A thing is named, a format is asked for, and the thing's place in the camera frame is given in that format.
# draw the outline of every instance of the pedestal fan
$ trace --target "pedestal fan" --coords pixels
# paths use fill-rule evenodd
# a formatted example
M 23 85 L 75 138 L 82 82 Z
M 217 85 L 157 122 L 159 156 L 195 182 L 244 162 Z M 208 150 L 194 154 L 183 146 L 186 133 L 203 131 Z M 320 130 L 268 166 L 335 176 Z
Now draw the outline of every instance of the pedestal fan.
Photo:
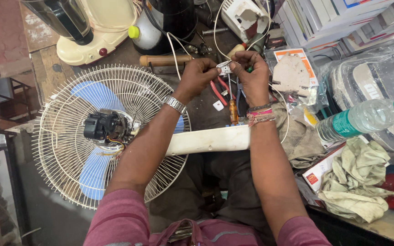
M 82 72 L 59 88 L 42 111 L 35 143 L 40 173 L 65 199 L 96 209 L 123 149 L 172 91 L 160 78 L 136 67 Z M 187 154 L 249 148 L 247 126 L 190 131 L 185 113 L 177 122 L 170 156 L 145 190 L 146 202 L 172 184 Z

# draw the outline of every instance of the orange label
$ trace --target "orange label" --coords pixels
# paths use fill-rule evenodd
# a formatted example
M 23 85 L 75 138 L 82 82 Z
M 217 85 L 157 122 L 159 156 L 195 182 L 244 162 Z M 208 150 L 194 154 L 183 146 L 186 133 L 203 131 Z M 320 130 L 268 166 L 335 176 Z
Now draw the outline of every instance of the orange label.
M 319 179 L 314 175 L 314 173 L 311 173 L 306 178 L 308 179 L 310 184 L 314 184 L 315 182 L 319 181 Z
M 303 49 L 284 49 L 284 50 L 274 51 L 273 53 L 275 54 L 277 62 L 279 62 L 286 55 L 287 52 L 290 53 L 290 55 L 297 54 L 302 59 L 302 62 L 305 65 L 306 70 L 308 71 L 309 74 L 309 86 L 319 85 L 319 81 L 317 80 L 313 68 L 309 63 L 309 60 L 306 57 L 306 54 Z

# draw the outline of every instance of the fan guard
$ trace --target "fan guard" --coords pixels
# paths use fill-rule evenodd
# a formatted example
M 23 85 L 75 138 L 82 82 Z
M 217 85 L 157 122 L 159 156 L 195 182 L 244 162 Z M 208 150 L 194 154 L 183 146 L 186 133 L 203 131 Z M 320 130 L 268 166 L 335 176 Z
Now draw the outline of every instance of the fan guard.
M 111 109 L 128 114 L 145 126 L 159 111 L 172 88 L 149 71 L 111 65 L 82 72 L 65 82 L 45 105 L 36 126 L 35 158 L 49 186 L 85 208 L 96 209 L 118 164 L 83 136 L 88 113 Z M 188 112 L 175 133 L 191 131 Z M 167 189 L 177 178 L 188 155 L 165 157 L 145 189 L 145 202 Z

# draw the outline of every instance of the silver watch strap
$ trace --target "silver watch strap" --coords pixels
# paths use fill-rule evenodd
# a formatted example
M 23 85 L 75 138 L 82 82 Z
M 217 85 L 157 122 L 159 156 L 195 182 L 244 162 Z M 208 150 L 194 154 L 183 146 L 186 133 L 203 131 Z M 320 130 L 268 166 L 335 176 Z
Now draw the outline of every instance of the silver watch strap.
M 177 99 L 173 98 L 170 95 L 166 95 L 163 103 L 166 103 L 177 110 L 181 115 L 183 115 L 187 111 L 187 107 L 183 105 L 183 103 L 179 102 Z

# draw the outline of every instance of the yellow cap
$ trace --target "yellow cap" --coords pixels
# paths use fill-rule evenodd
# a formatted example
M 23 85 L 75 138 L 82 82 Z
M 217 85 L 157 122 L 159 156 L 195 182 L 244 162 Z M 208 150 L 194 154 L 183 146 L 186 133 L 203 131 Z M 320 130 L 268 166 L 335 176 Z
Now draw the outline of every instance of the yellow cap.
M 130 38 L 138 38 L 139 37 L 139 28 L 135 26 L 129 26 L 129 37 Z

